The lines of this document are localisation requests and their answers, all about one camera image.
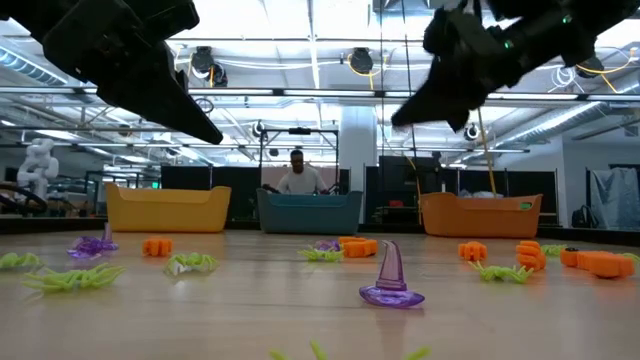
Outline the black workstation frame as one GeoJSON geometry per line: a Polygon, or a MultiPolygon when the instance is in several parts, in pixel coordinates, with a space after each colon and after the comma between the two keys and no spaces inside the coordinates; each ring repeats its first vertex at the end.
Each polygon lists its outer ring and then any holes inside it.
{"type": "Polygon", "coordinates": [[[340,167],[339,167],[339,131],[338,130],[322,130],[311,129],[307,127],[292,127],[286,129],[271,129],[265,128],[259,131],[259,169],[263,167],[264,150],[282,133],[289,135],[309,136],[312,134],[319,134],[335,151],[335,176],[334,184],[329,188],[329,191],[336,190],[339,187],[340,180],[340,167]],[[335,137],[335,141],[331,142],[326,138],[326,134],[332,134],[335,137]]]}

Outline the black partition panel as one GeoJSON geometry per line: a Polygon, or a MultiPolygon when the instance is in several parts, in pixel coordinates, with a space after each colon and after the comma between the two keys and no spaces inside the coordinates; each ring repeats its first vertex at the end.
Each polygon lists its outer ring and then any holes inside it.
{"type": "Polygon", "coordinates": [[[364,180],[366,224],[416,224],[423,194],[449,192],[459,197],[520,197],[542,194],[544,224],[557,224],[557,181],[554,171],[465,170],[446,168],[437,158],[381,156],[364,180]],[[401,200],[403,207],[390,207],[401,200]]]}
{"type": "Polygon", "coordinates": [[[217,186],[232,189],[227,220],[256,221],[257,195],[260,186],[258,168],[168,166],[160,170],[163,189],[210,190],[217,186]]]}

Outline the orange plastic bin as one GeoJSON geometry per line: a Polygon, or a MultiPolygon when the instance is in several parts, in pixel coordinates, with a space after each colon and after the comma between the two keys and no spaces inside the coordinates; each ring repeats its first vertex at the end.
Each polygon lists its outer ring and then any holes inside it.
{"type": "Polygon", "coordinates": [[[425,232],[439,237],[531,239],[536,236],[542,194],[506,198],[421,196],[425,232]]]}

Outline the teal plastic bin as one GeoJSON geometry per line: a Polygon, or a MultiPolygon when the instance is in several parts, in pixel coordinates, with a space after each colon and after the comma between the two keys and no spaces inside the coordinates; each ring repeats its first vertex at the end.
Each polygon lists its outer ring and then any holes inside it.
{"type": "Polygon", "coordinates": [[[361,191],[346,195],[274,194],[257,189],[265,233],[353,235],[359,227],[361,191]]]}

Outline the grey cover sheet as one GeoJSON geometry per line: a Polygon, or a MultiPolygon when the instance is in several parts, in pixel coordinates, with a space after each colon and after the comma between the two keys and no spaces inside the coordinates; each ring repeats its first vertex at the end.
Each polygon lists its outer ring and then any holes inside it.
{"type": "Polygon", "coordinates": [[[631,168],[592,170],[591,210],[600,229],[640,231],[640,180],[631,168]]]}

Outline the person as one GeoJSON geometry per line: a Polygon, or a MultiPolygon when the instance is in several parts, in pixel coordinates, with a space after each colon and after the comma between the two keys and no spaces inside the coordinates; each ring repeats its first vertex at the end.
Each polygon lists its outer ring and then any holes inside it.
{"type": "Polygon", "coordinates": [[[304,154],[295,149],[290,153],[291,169],[281,178],[276,189],[282,194],[326,194],[328,187],[320,173],[305,164],[304,154]]]}

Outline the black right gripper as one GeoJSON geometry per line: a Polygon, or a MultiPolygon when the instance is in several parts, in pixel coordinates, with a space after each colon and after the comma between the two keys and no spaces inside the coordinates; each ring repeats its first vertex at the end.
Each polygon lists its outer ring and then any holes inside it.
{"type": "Polygon", "coordinates": [[[512,87],[524,76],[524,36],[518,27],[525,10],[493,7],[491,12],[497,21],[515,22],[505,29],[486,27],[480,8],[435,11],[424,32],[424,50],[433,56],[429,76],[392,115],[394,127],[445,121],[459,131],[468,122],[468,108],[481,106],[489,93],[512,87]]]}

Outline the yellow plastic bin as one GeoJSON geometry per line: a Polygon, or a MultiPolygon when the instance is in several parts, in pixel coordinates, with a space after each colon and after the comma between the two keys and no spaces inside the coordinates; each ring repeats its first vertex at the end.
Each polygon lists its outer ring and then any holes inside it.
{"type": "Polygon", "coordinates": [[[232,189],[132,189],[106,185],[108,222],[115,232],[218,233],[232,189]]]}

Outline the black bag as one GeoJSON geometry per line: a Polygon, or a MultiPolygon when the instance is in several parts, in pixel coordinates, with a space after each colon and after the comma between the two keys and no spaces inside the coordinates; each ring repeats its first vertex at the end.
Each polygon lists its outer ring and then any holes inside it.
{"type": "Polygon", "coordinates": [[[571,216],[571,226],[573,228],[595,229],[599,225],[592,209],[587,205],[582,205],[575,210],[571,216]]]}

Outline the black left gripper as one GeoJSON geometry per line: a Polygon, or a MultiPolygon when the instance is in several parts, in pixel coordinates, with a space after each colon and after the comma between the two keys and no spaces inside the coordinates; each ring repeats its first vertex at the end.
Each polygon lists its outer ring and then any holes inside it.
{"type": "Polygon", "coordinates": [[[193,0],[42,0],[51,63],[104,101],[209,144],[222,132],[189,95],[166,40],[199,23],[193,0]]]}

